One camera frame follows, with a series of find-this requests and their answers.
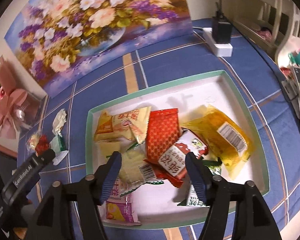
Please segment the cream white snack packet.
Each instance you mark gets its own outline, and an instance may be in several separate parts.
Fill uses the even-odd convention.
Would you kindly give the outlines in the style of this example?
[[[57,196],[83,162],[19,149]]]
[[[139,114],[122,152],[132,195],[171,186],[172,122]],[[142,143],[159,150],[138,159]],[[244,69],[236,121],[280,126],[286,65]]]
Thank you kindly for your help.
[[[66,123],[66,110],[61,109],[55,116],[52,123],[52,132],[54,135],[61,134],[61,131]]]

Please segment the purple Swiss roll snack packet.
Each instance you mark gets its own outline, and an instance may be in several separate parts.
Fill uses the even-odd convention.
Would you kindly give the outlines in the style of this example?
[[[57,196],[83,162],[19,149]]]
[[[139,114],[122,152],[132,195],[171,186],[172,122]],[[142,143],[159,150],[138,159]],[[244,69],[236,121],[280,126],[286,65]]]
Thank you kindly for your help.
[[[134,209],[133,195],[121,196],[124,184],[119,178],[114,183],[110,197],[101,207],[101,215],[104,222],[122,226],[141,225],[138,214]]]

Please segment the black power adapter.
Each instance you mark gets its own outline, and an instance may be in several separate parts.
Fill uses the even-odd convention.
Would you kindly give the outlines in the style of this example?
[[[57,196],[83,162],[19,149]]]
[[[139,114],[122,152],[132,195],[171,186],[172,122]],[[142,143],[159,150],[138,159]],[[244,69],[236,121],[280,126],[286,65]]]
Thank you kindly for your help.
[[[231,41],[232,25],[220,17],[212,18],[212,37],[217,44],[228,44]]]

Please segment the pink wrapped flower bouquet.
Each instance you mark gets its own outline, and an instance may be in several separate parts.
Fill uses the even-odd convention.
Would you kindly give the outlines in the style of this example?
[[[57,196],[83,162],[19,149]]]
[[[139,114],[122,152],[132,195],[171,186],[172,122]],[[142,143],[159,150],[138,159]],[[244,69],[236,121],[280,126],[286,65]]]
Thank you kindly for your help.
[[[0,58],[0,137],[15,139],[22,129],[31,129],[39,118],[41,100],[23,89],[11,65]]]

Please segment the white shelf unit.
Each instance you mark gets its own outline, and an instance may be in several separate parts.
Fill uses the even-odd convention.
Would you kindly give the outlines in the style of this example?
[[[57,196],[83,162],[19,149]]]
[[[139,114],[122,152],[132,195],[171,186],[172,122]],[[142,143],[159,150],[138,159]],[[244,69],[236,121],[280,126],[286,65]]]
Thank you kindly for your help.
[[[227,0],[234,26],[279,67],[300,50],[300,10],[292,0]]]

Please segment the red white milk candy packet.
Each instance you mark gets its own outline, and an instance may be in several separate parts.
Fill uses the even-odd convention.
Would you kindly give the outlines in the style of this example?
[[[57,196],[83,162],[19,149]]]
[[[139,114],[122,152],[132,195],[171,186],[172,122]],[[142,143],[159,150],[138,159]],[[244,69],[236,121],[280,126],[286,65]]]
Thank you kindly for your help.
[[[183,129],[181,137],[159,158],[158,163],[173,178],[181,180],[185,177],[186,155],[192,152],[197,159],[208,154],[208,145],[189,129]]]

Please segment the white tray with green rim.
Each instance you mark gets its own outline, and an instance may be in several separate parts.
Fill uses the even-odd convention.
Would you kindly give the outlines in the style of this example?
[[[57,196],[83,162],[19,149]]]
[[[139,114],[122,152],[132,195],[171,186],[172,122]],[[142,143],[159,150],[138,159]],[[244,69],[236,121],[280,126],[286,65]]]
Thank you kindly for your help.
[[[107,126],[130,128],[129,117],[149,108],[146,135],[95,139],[101,118]],[[244,184],[252,180],[261,194],[269,191],[269,174],[260,136],[250,111],[223,70],[170,81],[125,95],[91,109],[85,137],[86,171],[91,174],[113,151],[122,153],[122,193],[132,198],[137,223],[105,218],[106,226],[165,229],[204,222],[209,211],[189,200],[188,152],[209,163],[213,174]]]

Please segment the yellow translucent snack packet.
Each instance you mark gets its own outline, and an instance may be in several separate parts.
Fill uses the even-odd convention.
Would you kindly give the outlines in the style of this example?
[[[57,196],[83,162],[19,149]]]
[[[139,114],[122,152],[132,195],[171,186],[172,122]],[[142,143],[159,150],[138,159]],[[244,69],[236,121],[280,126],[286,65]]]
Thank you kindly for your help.
[[[232,180],[239,175],[255,149],[243,129],[212,105],[203,106],[200,117],[183,122],[181,126],[207,142]]]

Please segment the pale yellow barcode snack packet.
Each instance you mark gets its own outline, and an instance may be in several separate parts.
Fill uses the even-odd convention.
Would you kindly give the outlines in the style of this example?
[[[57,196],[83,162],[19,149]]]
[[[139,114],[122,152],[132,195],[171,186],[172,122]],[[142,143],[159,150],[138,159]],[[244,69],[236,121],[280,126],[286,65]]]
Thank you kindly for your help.
[[[120,180],[128,187],[135,188],[146,182],[155,181],[153,168],[145,161],[143,150],[131,149],[122,154],[122,166],[119,171]]]

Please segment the floral still life painting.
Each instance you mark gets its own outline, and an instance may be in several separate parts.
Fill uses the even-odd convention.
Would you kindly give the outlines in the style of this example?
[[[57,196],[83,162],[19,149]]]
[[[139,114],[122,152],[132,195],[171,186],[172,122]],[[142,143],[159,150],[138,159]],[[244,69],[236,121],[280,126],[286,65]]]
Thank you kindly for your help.
[[[191,30],[186,0],[29,0],[5,41],[54,97],[118,57]]]

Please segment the clear steamed cake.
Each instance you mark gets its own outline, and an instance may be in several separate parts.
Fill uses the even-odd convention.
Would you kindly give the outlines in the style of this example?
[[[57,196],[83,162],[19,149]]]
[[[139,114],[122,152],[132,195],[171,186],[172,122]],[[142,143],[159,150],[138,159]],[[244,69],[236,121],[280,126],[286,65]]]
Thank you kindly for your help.
[[[26,143],[26,148],[29,152],[33,152],[35,151],[36,149],[36,146],[39,142],[39,139],[40,139],[40,133],[36,132],[36,133],[33,133],[29,139],[27,140],[27,143]]]

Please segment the red patterned snack packet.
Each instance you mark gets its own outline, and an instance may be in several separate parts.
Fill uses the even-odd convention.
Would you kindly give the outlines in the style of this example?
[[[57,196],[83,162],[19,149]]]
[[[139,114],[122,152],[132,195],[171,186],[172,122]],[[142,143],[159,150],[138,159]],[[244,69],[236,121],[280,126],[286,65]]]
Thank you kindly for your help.
[[[150,163],[159,159],[180,137],[178,109],[151,111],[146,137],[146,155]]]

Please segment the red crinkled snack packet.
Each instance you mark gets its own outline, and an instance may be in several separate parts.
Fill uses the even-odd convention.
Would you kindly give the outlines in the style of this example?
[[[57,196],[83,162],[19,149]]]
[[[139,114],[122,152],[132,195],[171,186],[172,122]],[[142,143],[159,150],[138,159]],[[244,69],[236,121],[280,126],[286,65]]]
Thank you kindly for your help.
[[[50,148],[49,141],[46,135],[42,135],[39,138],[38,144],[36,145],[35,151],[38,156],[42,155],[45,151]]]

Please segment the green and white snack packet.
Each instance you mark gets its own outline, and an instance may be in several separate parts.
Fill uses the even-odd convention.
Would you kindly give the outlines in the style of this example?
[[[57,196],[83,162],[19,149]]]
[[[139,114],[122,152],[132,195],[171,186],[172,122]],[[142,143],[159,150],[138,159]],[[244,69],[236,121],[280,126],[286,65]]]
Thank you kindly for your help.
[[[69,153],[61,134],[55,135],[55,137],[51,140],[50,148],[55,152],[55,157],[52,160],[54,166],[57,166]]]

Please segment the orange yellow snack packet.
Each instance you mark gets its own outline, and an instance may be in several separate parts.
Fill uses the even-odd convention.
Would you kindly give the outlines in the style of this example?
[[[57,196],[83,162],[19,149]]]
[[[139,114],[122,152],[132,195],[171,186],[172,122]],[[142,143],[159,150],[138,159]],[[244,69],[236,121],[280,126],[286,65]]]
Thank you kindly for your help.
[[[146,139],[151,107],[110,115],[103,110],[98,119],[94,141],[125,138],[141,144]]]

